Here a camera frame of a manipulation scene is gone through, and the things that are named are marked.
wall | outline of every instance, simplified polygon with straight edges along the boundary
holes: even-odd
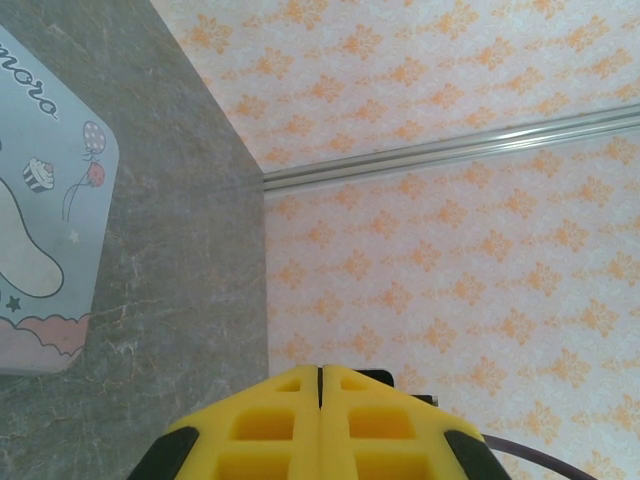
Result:
[[[640,133],[273,194],[266,228],[272,374],[386,368],[484,432],[640,475]]]
[[[616,108],[634,0],[153,0],[264,171]]]

cartoon mat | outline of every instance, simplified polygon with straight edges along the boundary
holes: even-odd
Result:
[[[118,165],[109,127],[0,27],[0,373],[85,342]]]

pink balloon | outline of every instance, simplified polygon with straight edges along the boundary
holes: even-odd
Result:
[[[89,177],[89,185],[92,187],[99,187],[104,183],[104,168],[102,168],[102,165],[97,162],[91,162],[87,176]]]

marble countertop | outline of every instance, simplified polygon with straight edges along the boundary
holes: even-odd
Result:
[[[0,378],[0,477],[124,478],[171,421],[267,375],[262,173],[149,2],[0,18],[120,146],[85,350]]]

black cable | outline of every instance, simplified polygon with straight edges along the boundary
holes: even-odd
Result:
[[[537,465],[548,468],[549,470],[553,470],[570,480],[597,480],[588,473],[585,473],[562,460],[558,460],[551,455],[534,450],[533,448],[525,447],[524,445],[505,440],[504,438],[494,437],[493,435],[483,434],[482,436],[490,449],[523,458]]]

